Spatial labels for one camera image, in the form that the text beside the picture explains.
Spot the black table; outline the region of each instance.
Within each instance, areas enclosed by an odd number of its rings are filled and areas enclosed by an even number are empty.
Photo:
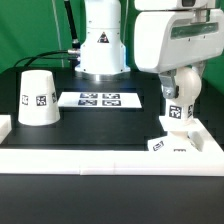
[[[58,97],[62,91],[136,92],[142,109],[66,108],[56,124],[24,126],[17,121],[23,69],[8,69],[0,76],[0,112],[12,116],[13,130],[1,148],[146,150],[148,139],[165,135],[156,75],[133,72],[128,80],[95,83],[69,69],[51,70]],[[203,81],[195,117],[222,147],[223,105],[223,95]],[[222,177],[0,175],[3,224],[222,224],[223,209]]]

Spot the black cable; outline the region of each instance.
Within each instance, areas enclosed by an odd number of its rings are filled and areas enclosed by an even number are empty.
[[[59,51],[50,51],[50,52],[38,54],[35,57],[31,57],[30,60],[24,65],[24,67],[28,67],[31,63],[33,63],[38,58],[41,58],[41,57],[44,57],[44,56],[48,56],[48,55],[65,54],[65,53],[68,53],[68,51],[67,50],[59,50]]]
[[[26,57],[26,58],[22,58],[22,59],[20,59],[19,61],[17,61],[15,64],[14,64],[14,66],[13,67],[16,67],[20,62],[22,62],[22,61],[25,61],[25,60],[32,60],[32,59],[34,59],[34,61],[35,60],[37,60],[37,59],[51,59],[51,60],[61,60],[61,59],[66,59],[66,60],[72,60],[73,58],[70,58],[70,57],[58,57],[58,58],[56,58],[56,57]]]
[[[74,22],[74,18],[73,18],[70,0],[64,0],[64,3],[65,3],[66,12],[67,12],[70,32],[71,32],[71,36],[72,36],[72,47],[80,48],[80,43],[78,41],[78,36],[77,36],[76,28],[75,28],[75,22]]]

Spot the white paper card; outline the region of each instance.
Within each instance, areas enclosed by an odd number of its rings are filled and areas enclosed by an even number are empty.
[[[62,92],[59,107],[142,108],[137,93]]]

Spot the white cup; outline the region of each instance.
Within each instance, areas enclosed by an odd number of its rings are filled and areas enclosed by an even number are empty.
[[[22,72],[19,122],[41,126],[60,119],[52,73],[45,70]]]

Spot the green wall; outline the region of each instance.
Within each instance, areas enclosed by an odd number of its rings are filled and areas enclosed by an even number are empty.
[[[62,49],[71,47],[71,36],[63,0],[55,0],[61,33]],[[121,0],[122,15],[126,0]],[[85,7],[83,0],[71,0],[78,37],[85,40]],[[126,31],[127,62],[136,68],[133,54],[134,23],[138,12],[130,0]],[[57,30],[52,0],[1,0],[0,2],[0,72],[24,57],[58,50]],[[61,66],[61,61],[38,60],[38,66]],[[224,54],[208,61],[204,74],[213,86],[224,93]]]

